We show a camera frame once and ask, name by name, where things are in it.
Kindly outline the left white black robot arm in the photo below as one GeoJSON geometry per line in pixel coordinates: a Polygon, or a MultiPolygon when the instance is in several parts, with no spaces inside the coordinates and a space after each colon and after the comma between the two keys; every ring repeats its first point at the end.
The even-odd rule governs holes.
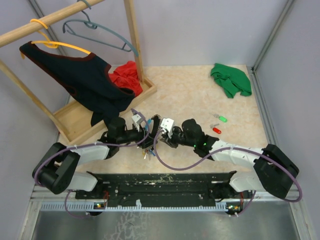
{"type": "Polygon", "coordinates": [[[161,117],[154,115],[150,120],[139,114],[131,118],[132,128],[128,129],[124,118],[111,120],[108,130],[94,143],[80,146],[66,146],[54,143],[32,172],[35,183],[58,195],[66,190],[82,190],[97,199],[103,195],[104,186],[92,173],[77,173],[79,165],[112,158],[121,148],[152,148],[161,123],[161,117]]]}

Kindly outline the large keyring with blue handle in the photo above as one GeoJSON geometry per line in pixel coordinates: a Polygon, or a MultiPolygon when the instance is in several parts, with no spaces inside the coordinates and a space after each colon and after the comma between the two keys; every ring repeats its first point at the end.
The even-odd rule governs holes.
{"type": "Polygon", "coordinates": [[[148,138],[146,140],[146,148],[151,149],[153,147],[155,136],[160,129],[162,117],[158,114],[155,114],[148,120],[148,124],[152,126],[152,129],[148,135],[148,138]]]}

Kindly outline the bunch of tagged keys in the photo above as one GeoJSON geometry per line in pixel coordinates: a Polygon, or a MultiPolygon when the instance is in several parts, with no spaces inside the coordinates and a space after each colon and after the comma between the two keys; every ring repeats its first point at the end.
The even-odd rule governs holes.
{"type": "Polygon", "coordinates": [[[156,156],[153,147],[143,149],[142,150],[142,155],[143,155],[143,159],[144,160],[151,160],[152,157],[156,156]]]}

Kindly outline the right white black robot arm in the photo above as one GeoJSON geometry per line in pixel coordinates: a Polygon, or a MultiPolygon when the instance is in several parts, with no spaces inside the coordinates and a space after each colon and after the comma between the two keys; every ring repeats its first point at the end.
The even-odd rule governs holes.
{"type": "Polygon", "coordinates": [[[297,182],[299,168],[277,145],[254,148],[231,144],[205,134],[193,118],[185,120],[181,126],[176,126],[171,118],[164,118],[157,134],[172,148],[192,147],[201,158],[200,163],[208,159],[250,169],[247,173],[235,172],[223,185],[223,192],[229,198],[244,191],[266,191],[286,201],[292,186],[302,193],[297,182]]]}

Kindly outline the red tagged key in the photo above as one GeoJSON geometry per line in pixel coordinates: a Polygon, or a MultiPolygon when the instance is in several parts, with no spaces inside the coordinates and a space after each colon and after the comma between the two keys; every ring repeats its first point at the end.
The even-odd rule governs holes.
{"type": "Polygon", "coordinates": [[[215,132],[215,133],[220,135],[222,133],[222,131],[218,128],[218,126],[219,126],[219,123],[211,124],[210,128],[212,129],[213,132],[215,132]]]}

